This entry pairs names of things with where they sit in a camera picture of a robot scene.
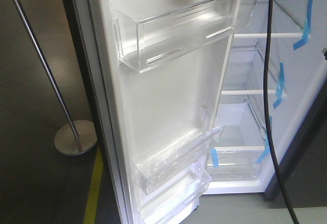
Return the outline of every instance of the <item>power cord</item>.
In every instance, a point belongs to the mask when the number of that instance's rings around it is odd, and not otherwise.
[[[273,8],[273,0],[268,0],[267,42],[266,42],[266,53],[265,53],[265,62],[264,62],[264,79],[263,79],[265,124],[266,124],[268,144],[270,147],[270,154],[271,154],[272,162],[273,162],[274,169],[276,172],[277,180],[278,180],[279,186],[281,188],[283,198],[285,200],[285,204],[291,215],[293,223],[299,224],[299,221],[294,212],[292,203],[287,194],[287,190],[286,190],[285,183],[284,183],[284,180],[282,177],[281,169],[279,168],[279,165],[278,165],[278,160],[276,157],[276,152],[275,152],[275,148],[274,148],[274,144],[273,144],[273,140],[272,140],[271,125],[270,125],[270,119],[269,119],[268,71],[269,71],[269,55],[270,55],[270,45],[271,45],[272,8]]]

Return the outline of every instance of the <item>blue painter's tape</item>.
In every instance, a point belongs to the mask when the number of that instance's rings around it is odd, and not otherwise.
[[[215,148],[210,150],[211,158],[213,159],[213,165],[215,168],[219,167],[218,154]]]
[[[308,0],[308,7],[307,7],[307,18],[306,18],[306,23],[305,27],[303,29],[303,34],[302,34],[302,39],[297,41],[293,45],[293,49],[297,50],[307,44],[309,41],[309,36],[311,33],[311,16],[312,16],[312,5],[313,5],[313,0]]]
[[[279,63],[279,78],[276,88],[277,100],[274,102],[273,107],[276,109],[282,102],[282,95],[285,87],[284,64]]]
[[[272,117],[269,116],[270,119],[270,126],[272,124]],[[266,139],[265,139],[265,150],[261,153],[260,157],[258,157],[258,159],[256,160],[256,164],[259,164],[262,162],[263,159],[265,159],[265,157],[270,153],[270,147],[269,147],[269,142],[268,142],[268,136],[266,135]]]

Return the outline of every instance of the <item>glass shelf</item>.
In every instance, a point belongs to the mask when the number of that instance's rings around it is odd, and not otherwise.
[[[197,173],[186,174],[166,191],[142,206],[138,213],[142,224],[168,223],[177,213],[193,200],[200,197],[208,188],[211,177],[203,170],[202,176]]]
[[[214,123],[212,117],[210,111],[203,110],[202,125],[195,134],[176,142],[145,164],[132,162],[137,184],[146,194],[153,192],[216,145],[223,126],[213,126],[219,123],[216,118]]]
[[[256,0],[205,0],[135,20],[114,11],[119,59],[143,73],[247,26]]]

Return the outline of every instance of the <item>silver stand base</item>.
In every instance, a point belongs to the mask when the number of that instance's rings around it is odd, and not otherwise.
[[[93,122],[78,120],[74,121],[74,124],[80,136],[79,142],[76,141],[69,124],[61,127],[54,138],[56,149],[67,156],[82,155],[90,151],[97,143],[97,135]]]

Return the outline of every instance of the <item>yellow floor stripe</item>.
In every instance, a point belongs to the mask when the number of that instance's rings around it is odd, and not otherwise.
[[[102,178],[102,169],[103,169],[103,162],[100,154],[100,149],[98,147],[97,155],[93,167],[90,190],[88,192],[88,199],[86,203],[83,224],[94,224],[96,221],[100,184]]]

